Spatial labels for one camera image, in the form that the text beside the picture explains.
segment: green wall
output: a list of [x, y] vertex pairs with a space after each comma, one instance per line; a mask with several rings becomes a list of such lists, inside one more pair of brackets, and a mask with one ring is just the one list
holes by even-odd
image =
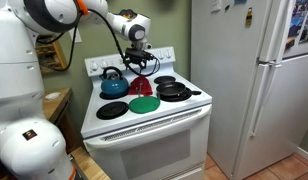
[[[133, 11], [151, 18], [148, 41], [155, 47], [174, 46], [177, 62], [175, 71], [189, 78], [190, 59], [190, 18], [191, 1], [188, 0], [108, 0], [109, 11], [118, 13], [121, 9]], [[116, 54], [114, 40], [106, 25], [81, 23], [78, 27], [82, 43], [75, 45], [73, 62], [67, 72], [43, 74], [45, 90], [71, 87], [69, 112], [79, 133], [89, 98], [92, 92], [91, 80], [87, 76], [84, 59], [88, 57]], [[118, 37], [122, 49], [130, 46]], [[68, 34], [60, 40], [63, 52], [68, 59], [71, 39]]]

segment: refrigerator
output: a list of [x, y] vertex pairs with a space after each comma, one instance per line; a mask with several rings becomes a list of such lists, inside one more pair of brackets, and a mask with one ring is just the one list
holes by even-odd
[[191, 82], [213, 97], [208, 153], [229, 179], [293, 154], [308, 128], [308, 0], [193, 0]]

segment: kettle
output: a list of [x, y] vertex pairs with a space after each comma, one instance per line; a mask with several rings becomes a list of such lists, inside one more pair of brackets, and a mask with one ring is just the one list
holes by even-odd
[[[116, 73], [107, 75], [108, 70], [114, 70]], [[102, 79], [102, 92], [108, 96], [117, 96], [128, 91], [128, 82], [126, 78], [123, 77], [122, 72], [114, 66], [105, 68], [100, 78]]]

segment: tile floor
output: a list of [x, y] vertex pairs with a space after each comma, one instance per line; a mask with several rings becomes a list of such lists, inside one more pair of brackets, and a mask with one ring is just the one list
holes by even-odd
[[[228, 180], [221, 169], [207, 155], [205, 161], [205, 180]], [[245, 180], [308, 180], [308, 160], [293, 154], [249, 177]]]

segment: frying pan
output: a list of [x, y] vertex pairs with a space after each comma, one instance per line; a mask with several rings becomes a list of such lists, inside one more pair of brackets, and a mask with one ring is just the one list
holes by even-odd
[[185, 91], [186, 86], [180, 82], [163, 82], [156, 87], [157, 93], [163, 96], [178, 96], [181, 93], [200, 95], [200, 91]]

